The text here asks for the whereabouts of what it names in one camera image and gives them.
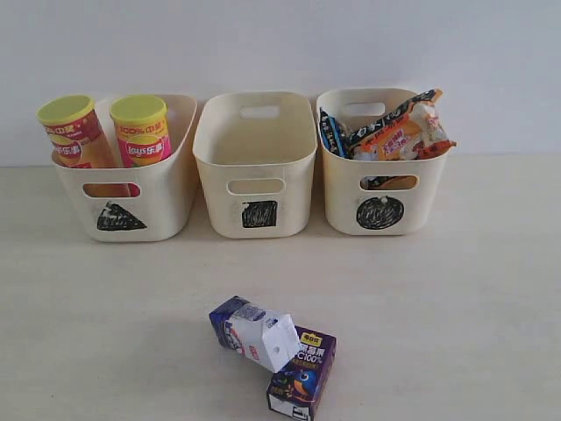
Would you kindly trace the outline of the blue noodle packet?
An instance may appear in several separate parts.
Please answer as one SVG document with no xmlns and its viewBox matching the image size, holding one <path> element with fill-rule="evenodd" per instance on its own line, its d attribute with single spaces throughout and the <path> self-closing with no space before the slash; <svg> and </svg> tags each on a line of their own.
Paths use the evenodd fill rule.
<svg viewBox="0 0 561 421">
<path fill-rule="evenodd" d="M 323 146 L 330 153 L 349 159 L 348 132 L 345 125 L 331 116 L 324 108 L 319 109 L 318 124 Z"/>
</svg>

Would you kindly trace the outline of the white blue milk carton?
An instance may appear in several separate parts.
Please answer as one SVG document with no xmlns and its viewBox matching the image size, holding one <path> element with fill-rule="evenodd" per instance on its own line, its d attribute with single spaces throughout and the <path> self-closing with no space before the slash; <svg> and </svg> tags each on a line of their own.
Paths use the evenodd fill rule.
<svg viewBox="0 0 561 421">
<path fill-rule="evenodd" d="M 272 373 L 279 372 L 301 350 L 291 316 L 265 310 L 233 296 L 209 314 L 221 346 L 231 349 Z"/>
</svg>

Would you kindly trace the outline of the orange snack bag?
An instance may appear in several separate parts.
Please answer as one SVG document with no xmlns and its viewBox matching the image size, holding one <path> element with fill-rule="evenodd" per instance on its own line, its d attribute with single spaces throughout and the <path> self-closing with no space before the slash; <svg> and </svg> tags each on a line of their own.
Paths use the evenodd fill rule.
<svg viewBox="0 0 561 421">
<path fill-rule="evenodd" d="M 441 125 L 431 89 L 411 97 L 386 116 L 347 138 L 347 152 L 357 161 L 415 161 L 436 158 L 457 145 Z"/>
</svg>

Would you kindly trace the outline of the pink Lays chips can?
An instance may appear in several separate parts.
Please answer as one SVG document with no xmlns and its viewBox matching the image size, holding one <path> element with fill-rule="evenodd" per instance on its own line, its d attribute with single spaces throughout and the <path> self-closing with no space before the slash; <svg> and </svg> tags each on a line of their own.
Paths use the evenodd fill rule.
<svg viewBox="0 0 561 421">
<path fill-rule="evenodd" d="M 172 154 L 167 104 L 155 95 L 130 95 L 110 106 L 120 156 L 125 168 L 152 165 Z"/>
</svg>

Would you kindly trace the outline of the purple juice box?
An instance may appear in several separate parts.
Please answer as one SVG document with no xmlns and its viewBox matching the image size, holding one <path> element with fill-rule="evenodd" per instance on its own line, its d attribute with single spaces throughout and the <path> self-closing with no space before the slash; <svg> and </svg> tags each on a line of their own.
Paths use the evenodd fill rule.
<svg viewBox="0 0 561 421">
<path fill-rule="evenodd" d="M 266 390 L 268 409 L 295 420 L 315 420 L 337 351 L 337 339 L 306 327 L 295 327 L 300 351 Z"/>
</svg>

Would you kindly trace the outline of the yellow Lays chips can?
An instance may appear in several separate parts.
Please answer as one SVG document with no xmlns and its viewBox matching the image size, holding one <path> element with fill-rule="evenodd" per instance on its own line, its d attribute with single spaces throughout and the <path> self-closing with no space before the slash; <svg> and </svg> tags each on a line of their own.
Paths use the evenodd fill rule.
<svg viewBox="0 0 561 421">
<path fill-rule="evenodd" d="M 37 112 L 58 162 L 67 168 L 116 168 L 117 162 L 87 95 L 54 99 Z"/>
</svg>

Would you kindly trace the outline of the middle cream plastic bin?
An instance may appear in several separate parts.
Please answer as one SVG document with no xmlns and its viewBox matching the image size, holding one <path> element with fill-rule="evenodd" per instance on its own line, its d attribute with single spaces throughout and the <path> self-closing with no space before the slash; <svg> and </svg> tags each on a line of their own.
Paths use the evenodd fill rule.
<svg viewBox="0 0 561 421">
<path fill-rule="evenodd" d="M 300 232 L 309 221 L 316 149 L 305 96 L 245 92 L 211 98 L 193 154 L 213 229 L 231 239 Z"/>
</svg>

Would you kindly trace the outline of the cream plastic bin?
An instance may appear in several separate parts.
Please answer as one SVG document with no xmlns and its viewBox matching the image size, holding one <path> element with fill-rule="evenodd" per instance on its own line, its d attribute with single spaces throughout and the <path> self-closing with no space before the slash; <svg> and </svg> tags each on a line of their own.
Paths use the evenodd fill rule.
<svg viewBox="0 0 561 421">
<path fill-rule="evenodd" d="M 305 96 L 245 92 L 211 98 L 193 154 L 213 229 L 231 239 L 300 232 L 309 221 L 316 149 Z"/>
<path fill-rule="evenodd" d="M 325 92 L 316 100 L 318 132 L 320 108 L 345 125 L 349 136 L 416 95 L 405 89 Z M 405 235 L 421 229 L 450 151 L 428 160 L 357 161 L 330 153 L 323 142 L 322 150 L 327 220 L 342 233 L 364 236 Z"/>
<path fill-rule="evenodd" d="M 102 242 L 150 242 L 173 237 L 188 221 L 199 184 L 192 146 L 198 124 L 197 101 L 160 94 L 167 104 L 172 154 L 140 168 L 68 168 L 52 161 L 85 232 Z M 91 197 L 87 184 L 134 184 L 135 197 Z"/>
</svg>

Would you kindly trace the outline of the right cream plastic bin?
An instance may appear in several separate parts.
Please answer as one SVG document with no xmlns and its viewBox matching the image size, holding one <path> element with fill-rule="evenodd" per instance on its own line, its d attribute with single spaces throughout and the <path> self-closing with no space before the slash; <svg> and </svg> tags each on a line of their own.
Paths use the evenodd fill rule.
<svg viewBox="0 0 561 421">
<path fill-rule="evenodd" d="M 405 89 L 325 92 L 316 100 L 318 132 L 320 108 L 345 125 L 349 136 L 416 95 Z M 428 160 L 357 161 L 330 153 L 323 142 L 322 150 L 327 220 L 342 233 L 364 236 L 405 235 L 421 229 L 450 151 Z"/>
</svg>

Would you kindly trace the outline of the left cream plastic bin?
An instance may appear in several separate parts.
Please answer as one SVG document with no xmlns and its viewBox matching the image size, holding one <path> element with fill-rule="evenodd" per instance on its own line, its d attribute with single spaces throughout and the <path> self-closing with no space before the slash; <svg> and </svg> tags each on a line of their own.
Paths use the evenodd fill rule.
<svg viewBox="0 0 561 421">
<path fill-rule="evenodd" d="M 140 168 L 68 168 L 52 161 L 85 232 L 102 242 L 150 242 L 173 237 L 188 221 L 199 184 L 192 146 L 198 124 L 197 101 L 160 94 L 167 104 L 172 154 Z M 91 197 L 87 184 L 134 184 L 135 197 Z"/>
</svg>

